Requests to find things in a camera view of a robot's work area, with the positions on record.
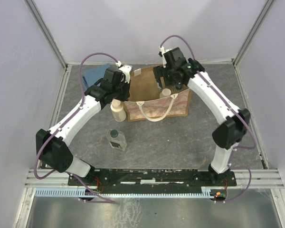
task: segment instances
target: glass bottle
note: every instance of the glass bottle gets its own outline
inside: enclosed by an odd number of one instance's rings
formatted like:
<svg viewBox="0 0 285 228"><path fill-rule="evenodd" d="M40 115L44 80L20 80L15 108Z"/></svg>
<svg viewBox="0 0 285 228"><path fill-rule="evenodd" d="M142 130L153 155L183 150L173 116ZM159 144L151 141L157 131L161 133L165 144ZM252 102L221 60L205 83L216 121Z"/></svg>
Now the glass bottle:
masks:
<svg viewBox="0 0 285 228"><path fill-rule="evenodd" d="M111 147L113 149L119 149L125 151L127 147L127 142L125 141L124 133L118 130L109 130L106 135Z"/></svg>

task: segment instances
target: bag handle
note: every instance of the bag handle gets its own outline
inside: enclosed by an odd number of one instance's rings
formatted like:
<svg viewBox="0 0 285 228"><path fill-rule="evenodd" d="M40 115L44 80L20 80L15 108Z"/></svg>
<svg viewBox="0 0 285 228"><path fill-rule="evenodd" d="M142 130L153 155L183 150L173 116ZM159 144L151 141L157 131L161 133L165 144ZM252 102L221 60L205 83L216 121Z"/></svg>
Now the bag handle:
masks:
<svg viewBox="0 0 285 228"><path fill-rule="evenodd" d="M138 107L139 107L139 110L141 111L141 113L143 114L143 116L144 116L147 120L152 121L152 122L157 122L157 121L163 120L163 119L167 116L167 114L170 112L170 110L171 110L171 108L172 108L172 106L173 106L173 103L174 103L175 99L177 98L177 96L178 96L178 94L172 94L172 95L170 96L172 99L171 99L171 102L170 102L170 105L169 105L167 111L165 112L164 115L162 115L161 117L158 117L158 118L151 118L151 117L148 117L148 116L146 115L146 113L144 113L144 111L143 111L143 106L142 106L142 105L144 104L144 101L137 101L136 103L137 103L137 105L138 105Z"/></svg>

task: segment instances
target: blue cloth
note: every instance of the blue cloth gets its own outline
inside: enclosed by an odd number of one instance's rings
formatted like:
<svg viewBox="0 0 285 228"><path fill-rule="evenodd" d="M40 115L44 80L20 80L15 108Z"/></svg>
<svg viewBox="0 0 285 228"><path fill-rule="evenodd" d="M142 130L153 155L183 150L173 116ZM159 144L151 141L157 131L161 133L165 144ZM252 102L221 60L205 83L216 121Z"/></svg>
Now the blue cloth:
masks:
<svg viewBox="0 0 285 228"><path fill-rule="evenodd" d="M85 89L94 85L94 83L104 77L105 70L110 67L110 64L105 64L99 67L95 67L93 69L85 70L84 75L82 76L82 80L85 86Z"/></svg>

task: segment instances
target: black mounting plate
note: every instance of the black mounting plate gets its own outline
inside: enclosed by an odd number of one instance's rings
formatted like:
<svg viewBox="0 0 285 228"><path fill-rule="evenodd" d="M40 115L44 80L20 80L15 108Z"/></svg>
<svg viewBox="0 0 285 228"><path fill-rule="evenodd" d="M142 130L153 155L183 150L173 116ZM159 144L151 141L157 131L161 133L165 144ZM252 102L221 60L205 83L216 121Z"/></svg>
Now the black mounting plate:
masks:
<svg viewBox="0 0 285 228"><path fill-rule="evenodd" d="M95 169L94 178L102 183L103 194L180 194L201 193L201 187L236 186L234 172L222 180L213 181L209 171L162 170L162 169ZM83 181L96 186L96 180ZM74 177L69 177L69 186L81 186Z"/></svg>

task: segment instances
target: light purple wall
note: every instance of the light purple wall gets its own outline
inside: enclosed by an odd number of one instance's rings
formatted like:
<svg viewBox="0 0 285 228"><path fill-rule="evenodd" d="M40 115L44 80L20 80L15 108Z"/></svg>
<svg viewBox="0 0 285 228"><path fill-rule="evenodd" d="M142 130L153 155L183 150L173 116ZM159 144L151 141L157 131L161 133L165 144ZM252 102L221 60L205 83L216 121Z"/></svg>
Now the light purple wall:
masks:
<svg viewBox="0 0 285 228"><path fill-rule="evenodd" d="M0 0L0 228L14 221L35 134L48 127L62 67L22 0Z"/></svg>
<svg viewBox="0 0 285 228"><path fill-rule="evenodd" d="M265 153L285 185L285 0L273 5L239 70Z"/></svg>
<svg viewBox="0 0 285 228"><path fill-rule="evenodd" d="M127 63L157 63L169 35L184 36L199 60L233 58L266 0L35 0L68 63L107 52ZM176 38L167 48L187 48ZM108 61L95 57L89 61Z"/></svg>

